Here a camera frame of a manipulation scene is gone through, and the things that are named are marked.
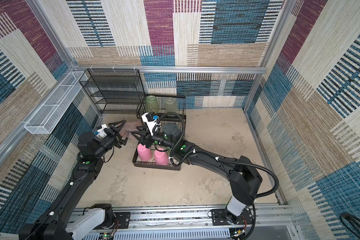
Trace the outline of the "clear pink cup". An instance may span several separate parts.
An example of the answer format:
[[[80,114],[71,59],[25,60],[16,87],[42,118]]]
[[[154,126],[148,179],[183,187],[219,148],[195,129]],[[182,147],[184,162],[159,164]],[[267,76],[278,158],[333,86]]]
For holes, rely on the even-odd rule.
[[[126,122],[120,131],[120,135],[123,138],[131,138],[133,137],[131,132],[137,131],[137,127],[140,125],[141,125],[140,122]]]

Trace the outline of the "opaque pink cup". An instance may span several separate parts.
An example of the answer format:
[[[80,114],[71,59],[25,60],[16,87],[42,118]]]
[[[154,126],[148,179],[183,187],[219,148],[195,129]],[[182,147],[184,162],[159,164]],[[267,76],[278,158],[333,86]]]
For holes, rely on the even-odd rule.
[[[170,160],[168,157],[167,152],[162,149],[159,148],[157,150],[155,150],[155,163],[159,166],[167,166],[169,164]]]

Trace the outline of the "pale frosted green cup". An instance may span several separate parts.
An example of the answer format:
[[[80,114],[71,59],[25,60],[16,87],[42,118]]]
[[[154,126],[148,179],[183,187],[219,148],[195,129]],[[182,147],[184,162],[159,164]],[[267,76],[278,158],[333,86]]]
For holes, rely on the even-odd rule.
[[[165,110],[166,110],[166,113],[178,113],[179,112],[176,98],[167,97],[165,99]]]

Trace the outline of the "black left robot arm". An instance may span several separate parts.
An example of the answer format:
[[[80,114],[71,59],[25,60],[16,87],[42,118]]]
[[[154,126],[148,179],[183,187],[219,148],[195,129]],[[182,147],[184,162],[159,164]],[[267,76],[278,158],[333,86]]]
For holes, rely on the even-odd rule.
[[[72,176],[51,206],[33,223],[25,224],[21,240],[81,240],[96,228],[111,229],[116,217],[110,204],[99,204],[70,223],[69,219],[85,191],[98,177],[108,151],[126,145],[120,131],[126,120],[104,124],[79,136],[77,164]]]

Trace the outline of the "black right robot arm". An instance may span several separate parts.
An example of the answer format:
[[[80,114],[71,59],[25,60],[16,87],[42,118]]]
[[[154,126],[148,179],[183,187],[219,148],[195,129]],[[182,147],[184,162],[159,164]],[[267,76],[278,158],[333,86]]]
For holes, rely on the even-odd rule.
[[[182,164],[195,165],[217,173],[226,178],[231,187],[232,197],[222,212],[223,220],[229,224],[238,224],[243,211],[252,206],[262,184],[259,173],[261,166],[253,164],[247,157],[239,159],[219,156],[208,152],[185,139],[185,128],[175,123],[162,127],[139,126],[132,132],[139,143],[145,147],[163,147],[174,167]]]

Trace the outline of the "black two-tier dish rack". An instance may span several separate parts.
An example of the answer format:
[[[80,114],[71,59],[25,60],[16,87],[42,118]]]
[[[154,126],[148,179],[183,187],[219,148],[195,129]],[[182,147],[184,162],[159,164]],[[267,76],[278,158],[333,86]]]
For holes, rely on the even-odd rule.
[[[168,96],[168,95],[149,95],[156,96],[159,101],[160,111],[157,113],[159,116],[159,130],[156,134],[162,134],[164,136],[164,140],[161,145],[152,145],[150,147],[152,151],[152,158],[143,162],[138,156],[138,151],[136,148],[135,155],[133,157],[133,164],[135,167],[140,168],[151,168],[151,169],[161,169],[161,170],[173,170],[179,171],[181,167],[175,167],[171,161],[167,166],[159,166],[155,163],[155,150],[162,148],[167,154],[170,154],[171,148],[175,146],[175,143],[180,138],[182,132],[185,131],[186,126],[186,97],[184,96]],[[142,115],[144,113],[148,113],[146,111],[145,99],[143,100],[141,109],[138,110],[137,117],[141,121],[142,126],[147,126],[143,120]],[[176,98],[179,112],[178,113],[166,113],[165,110],[165,99],[167,97]]]

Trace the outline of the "black mesh shelf rack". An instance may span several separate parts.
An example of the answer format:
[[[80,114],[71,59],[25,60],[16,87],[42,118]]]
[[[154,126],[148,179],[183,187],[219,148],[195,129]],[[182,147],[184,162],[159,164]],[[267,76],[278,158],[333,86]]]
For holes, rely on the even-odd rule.
[[[86,69],[79,80],[100,114],[137,114],[145,99],[138,70]]]

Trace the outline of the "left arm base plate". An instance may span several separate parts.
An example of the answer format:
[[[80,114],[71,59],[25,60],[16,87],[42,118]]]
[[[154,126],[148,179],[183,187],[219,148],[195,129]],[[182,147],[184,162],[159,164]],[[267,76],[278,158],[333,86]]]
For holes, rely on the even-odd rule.
[[[129,227],[130,217],[130,212],[114,212],[112,217],[106,214],[105,221],[95,227],[94,230],[127,229]]]

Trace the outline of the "aluminium front rail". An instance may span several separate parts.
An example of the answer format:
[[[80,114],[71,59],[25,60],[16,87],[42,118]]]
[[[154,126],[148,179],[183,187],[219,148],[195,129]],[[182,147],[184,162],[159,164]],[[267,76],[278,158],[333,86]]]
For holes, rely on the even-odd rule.
[[[92,230],[82,240],[302,240],[302,230],[286,205],[258,204],[248,207],[252,225],[214,226],[208,212],[223,205],[124,207],[113,212],[130,212],[127,229]],[[69,222],[89,209],[77,208]]]

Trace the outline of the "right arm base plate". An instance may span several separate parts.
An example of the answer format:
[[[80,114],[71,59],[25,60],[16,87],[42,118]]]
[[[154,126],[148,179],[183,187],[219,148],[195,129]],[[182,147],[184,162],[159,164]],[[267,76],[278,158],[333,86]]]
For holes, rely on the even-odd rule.
[[[214,226],[223,225],[252,225],[253,213],[250,209],[244,209],[240,216],[234,216],[227,209],[212,209],[208,212]]]

